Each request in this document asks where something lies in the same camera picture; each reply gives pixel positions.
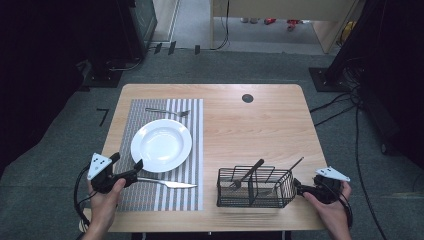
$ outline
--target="metal utensil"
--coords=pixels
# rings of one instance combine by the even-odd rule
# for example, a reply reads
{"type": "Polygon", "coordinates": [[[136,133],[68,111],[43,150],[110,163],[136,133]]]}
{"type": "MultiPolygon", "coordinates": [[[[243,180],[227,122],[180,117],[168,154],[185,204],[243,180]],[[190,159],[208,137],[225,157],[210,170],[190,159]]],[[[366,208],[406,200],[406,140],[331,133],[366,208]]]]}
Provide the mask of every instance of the metal utensil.
{"type": "Polygon", "coordinates": [[[263,159],[259,159],[259,161],[255,165],[253,165],[253,167],[241,179],[234,180],[233,183],[229,186],[229,188],[232,190],[239,189],[241,187],[241,182],[243,182],[244,179],[246,179],[254,171],[256,171],[256,169],[258,169],[262,164],[264,164],[264,162],[265,161],[263,159]]]}
{"type": "Polygon", "coordinates": [[[152,183],[160,183],[163,184],[169,188],[192,188],[197,187],[197,185],[194,184],[188,184],[188,183],[180,183],[180,182],[171,182],[171,181],[165,181],[165,180],[158,180],[158,179],[151,179],[151,178],[137,178],[139,182],[152,182],[152,183]]]}
{"type": "Polygon", "coordinates": [[[170,113],[170,114],[177,115],[178,117],[186,117],[187,115],[190,114],[190,110],[183,111],[183,112],[171,112],[171,111],[166,111],[163,109],[156,109],[156,108],[145,108],[144,110],[148,112],[170,113]]]}
{"type": "MultiPolygon", "coordinates": [[[[302,160],[303,160],[303,157],[301,157],[295,164],[293,164],[293,166],[291,166],[291,168],[287,171],[287,173],[290,172],[291,170],[293,170],[293,168],[296,167],[297,164],[299,164],[302,160]]],[[[271,189],[269,189],[269,190],[267,190],[265,192],[260,192],[258,194],[258,196],[263,197],[263,196],[268,196],[268,195],[274,193],[275,190],[277,190],[277,188],[280,186],[280,184],[281,183],[279,183],[279,182],[276,183],[273,188],[271,188],[271,189]]]]}

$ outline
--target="white plate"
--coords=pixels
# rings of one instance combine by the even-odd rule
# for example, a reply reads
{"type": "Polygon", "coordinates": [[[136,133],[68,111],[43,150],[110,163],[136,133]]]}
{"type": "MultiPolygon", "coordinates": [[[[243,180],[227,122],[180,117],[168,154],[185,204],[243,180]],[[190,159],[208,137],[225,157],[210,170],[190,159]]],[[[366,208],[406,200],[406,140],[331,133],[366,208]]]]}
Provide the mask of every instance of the white plate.
{"type": "Polygon", "coordinates": [[[167,172],[183,163],[190,154],[193,141],[190,131],[181,123],[161,119],[144,125],[131,142],[131,156],[143,169],[167,172]]]}

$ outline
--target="butter knife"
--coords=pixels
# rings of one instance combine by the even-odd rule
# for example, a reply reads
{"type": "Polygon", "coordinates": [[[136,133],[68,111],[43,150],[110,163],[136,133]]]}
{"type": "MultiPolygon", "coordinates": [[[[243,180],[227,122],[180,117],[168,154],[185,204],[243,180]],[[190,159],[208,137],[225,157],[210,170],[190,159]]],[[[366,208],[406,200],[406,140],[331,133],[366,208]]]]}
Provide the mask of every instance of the butter knife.
{"type": "Polygon", "coordinates": [[[171,182],[165,180],[151,179],[151,178],[137,178],[139,182],[152,182],[152,183],[160,183],[169,188],[192,188],[197,187],[197,185],[188,184],[188,183],[180,183],[180,182],[171,182]]]}

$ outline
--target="table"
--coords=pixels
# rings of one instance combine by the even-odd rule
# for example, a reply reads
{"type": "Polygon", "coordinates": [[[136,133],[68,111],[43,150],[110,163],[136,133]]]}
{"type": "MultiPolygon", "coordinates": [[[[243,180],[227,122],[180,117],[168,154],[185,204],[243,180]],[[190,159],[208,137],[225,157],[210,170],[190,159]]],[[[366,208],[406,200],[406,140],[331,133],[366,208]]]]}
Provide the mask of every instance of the table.
{"type": "MultiPolygon", "coordinates": [[[[324,53],[329,53],[360,0],[231,0],[228,17],[312,20],[324,53]]],[[[227,16],[228,0],[210,0],[210,44],[214,17],[227,16]]]]}
{"type": "MultiPolygon", "coordinates": [[[[200,98],[204,104],[203,211],[117,212],[111,232],[220,232],[313,230],[324,228],[302,197],[283,209],[216,206],[218,169],[264,165],[293,169],[302,184],[312,185],[326,161],[298,85],[294,84],[128,84],[123,87],[102,155],[121,144],[131,99],[200,98]],[[253,102],[245,103],[244,94],[253,102]]],[[[90,217],[89,209],[84,210],[90,217]]]]}

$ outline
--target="black wire basket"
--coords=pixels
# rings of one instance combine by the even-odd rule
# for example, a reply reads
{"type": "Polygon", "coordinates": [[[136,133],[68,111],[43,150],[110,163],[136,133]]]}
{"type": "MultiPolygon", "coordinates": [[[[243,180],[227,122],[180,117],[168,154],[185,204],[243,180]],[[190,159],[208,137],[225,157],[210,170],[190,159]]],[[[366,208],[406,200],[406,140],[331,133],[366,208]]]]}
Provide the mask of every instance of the black wire basket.
{"type": "Polygon", "coordinates": [[[218,207],[284,208],[296,196],[291,170],[261,166],[237,187],[252,166],[221,168],[218,172],[218,207]]]}

